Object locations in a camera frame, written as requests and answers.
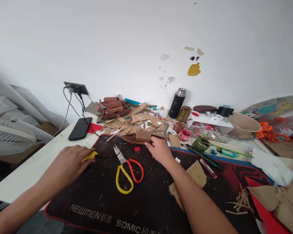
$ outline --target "hand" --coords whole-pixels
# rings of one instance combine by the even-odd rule
[[[50,189],[55,195],[75,181],[88,165],[95,162],[94,159],[91,159],[81,163],[94,150],[94,148],[88,149],[80,145],[65,147],[51,163],[37,184],[44,189]]]
[[[145,142],[145,145],[151,152],[152,157],[164,167],[167,167],[168,164],[174,160],[174,157],[166,141],[154,136],[151,137],[151,141],[153,141],[152,145],[148,142]]]

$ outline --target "smartphone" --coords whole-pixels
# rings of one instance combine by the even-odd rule
[[[92,117],[88,118],[81,118],[77,121],[74,129],[72,130],[71,134],[68,137],[68,140],[81,140],[85,138],[89,124],[91,123]]]

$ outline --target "black desk mat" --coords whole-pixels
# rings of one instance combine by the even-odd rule
[[[99,155],[115,154],[113,142],[126,143],[116,136],[114,140],[106,142],[109,137],[102,134],[93,146]],[[141,150],[135,152],[135,146],[141,147]],[[133,182],[134,189],[130,194],[121,194],[116,188],[116,171],[120,165],[118,158],[99,158],[74,183],[53,198],[45,209],[45,215],[73,227],[98,233],[192,233],[186,214],[169,194],[168,186],[173,183],[173,179],[167,170],[152,158],[143,145],[122,144],[121,152],[126,159],[139,161],[145,170],[144,180],[140,184]],[[172,150],[172,154],[181,160],[180,164],[184,169],[188,169],[199,159],[182,151]],[[216,169],[217,179],[213,179],[205,167],[202,167],[207,175],[203,190],[222,210],[238,233],[260,233],[255,217],[250,212],[245,215],[229,214],[225,210],[234,210],[232,204],[225,202],[236,201],[240,191],[239,183],[243,187],[247,186],[245,176],[264,185],[269,184],[268,181],[259,169],[226,162],[222,164],[225,171]],[[140,179],[140,168],[134,163],[132,165],[138,172],[137,179]],[[131,177],[126,163],[124,168]],[[130,188],[130,183],[122,172],[119,175],[119,184],[123,188]],[[256,210],[251,199],[250,203],[253,210]]]

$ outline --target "green stick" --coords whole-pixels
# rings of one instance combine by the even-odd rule
[[[218,145],[214,145],[214,144],[211,144],[211,143],[206,143],[206,144],[211,145],[211,146],[215,146],[217,148],[221,148],[221,149],[224,149],[224,150],[228,150],[228,151],[233,152],[233,153],[241,154],[241,155],[244,155],[244,156],[247,156],[247,157],[250,157],[250,158],[254,158],[253,156],[250,156],[250,155],[247,155],[247,154],[243,154],[243,153],[240,153],[240,152],[237,152],[237,151],[233,151],[231,149],[226,149],[226,148],[223,148],[223,147],[218,146]]]
[[[195,131],[195,130],[193,130],[193,129],[191,129],[191,128],[187,128],[187,127],[185,127],[185,129],[188,129],[188,130],[191,130],[191,131],[194,131],[194,132],[200,133],[200,132]],[[200,133],[200,134],[212,138],[211,136],[206,135],[206,134],[204,134],[204,133]]]

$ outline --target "electric fan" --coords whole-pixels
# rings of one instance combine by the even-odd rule
[[[18,122],[0,119],[0,156],[21,153],[36,144],[33,131]]]

